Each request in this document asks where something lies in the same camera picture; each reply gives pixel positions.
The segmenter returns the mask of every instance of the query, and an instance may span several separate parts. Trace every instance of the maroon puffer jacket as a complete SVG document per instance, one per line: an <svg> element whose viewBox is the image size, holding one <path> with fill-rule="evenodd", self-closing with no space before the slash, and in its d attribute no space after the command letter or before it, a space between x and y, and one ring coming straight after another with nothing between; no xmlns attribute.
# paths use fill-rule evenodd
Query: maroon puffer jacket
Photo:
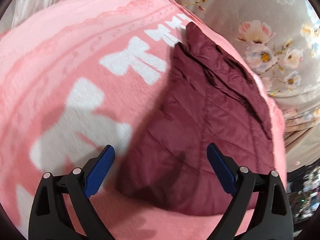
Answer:
<svg viewBox="0 0 320 240"><path fill-rule="evenodd" d="M267 174L274 166L268 106L245 68L194 23L187 41L174 48L169 92L124 160L117 189L171 211L222 214L232 197L206 148L214 142L239 166Z"/></svg>

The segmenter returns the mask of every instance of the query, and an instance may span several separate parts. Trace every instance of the pink blanket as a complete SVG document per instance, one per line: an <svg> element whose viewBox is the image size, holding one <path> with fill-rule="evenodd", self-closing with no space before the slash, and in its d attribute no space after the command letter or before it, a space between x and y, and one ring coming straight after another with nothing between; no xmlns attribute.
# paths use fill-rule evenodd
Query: pink blanket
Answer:
<svg viewBox="0 0 320 240"><path fill-rule="evenodd" d="M90 200L116 239L209 236L220 216L163 211L112 187L123 155L165 93L170 52L190 21L252 74L224 38L173 0L63 0L0 38L0 202L25 236L41 175L82 167L107 144L116 160ZM270 109L285 184L282 113L252 75Z"/></svg>

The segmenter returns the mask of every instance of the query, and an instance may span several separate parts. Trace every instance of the yellow flower center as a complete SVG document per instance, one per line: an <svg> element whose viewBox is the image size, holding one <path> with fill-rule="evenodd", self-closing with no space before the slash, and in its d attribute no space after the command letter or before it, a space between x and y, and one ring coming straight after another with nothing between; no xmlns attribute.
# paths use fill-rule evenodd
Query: yellow flower center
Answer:
<svg viewBox="0 0 320 240"><path fill-rule="evenodd" d="M266 53L266 52L262 52L261 53L261 60L266 63L266 62L269 62L271 59L271 56L269 53Z"/></svg>

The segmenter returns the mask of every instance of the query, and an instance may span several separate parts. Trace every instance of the pink flower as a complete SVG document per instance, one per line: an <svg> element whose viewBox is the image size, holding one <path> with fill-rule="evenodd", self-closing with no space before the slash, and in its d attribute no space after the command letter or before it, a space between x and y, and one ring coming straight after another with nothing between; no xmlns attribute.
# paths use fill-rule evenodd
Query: pink flower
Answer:
<svg viewBox="0 0 320 240"><path fill-rule="evenodd" d="M248 41L252 44L265 44L276 34L271 32L271 28L266 23L258 20L243 22L239 28L238 40Z"/></svg>

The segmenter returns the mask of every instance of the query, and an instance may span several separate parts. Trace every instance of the blue gripper pad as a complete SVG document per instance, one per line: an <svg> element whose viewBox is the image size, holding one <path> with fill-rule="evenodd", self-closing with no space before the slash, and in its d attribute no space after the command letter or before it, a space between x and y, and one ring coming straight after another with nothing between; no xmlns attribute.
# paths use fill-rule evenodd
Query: blue gripper pad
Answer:
<svg viewBox="0 0 320 240"><path fill-rule="evenodd" d="M86 177L84 195L96 194L115 159L115 149L109 146Z"/></svg>
<svg viewBox="0 0 320 240"><path fill-rule="evenodd" d="M228 168L219 152L220 151L215 144L209 144L207 147L208 160L224 191L232 196L235 196L237 193L236 178L232 171Z"/></svg>

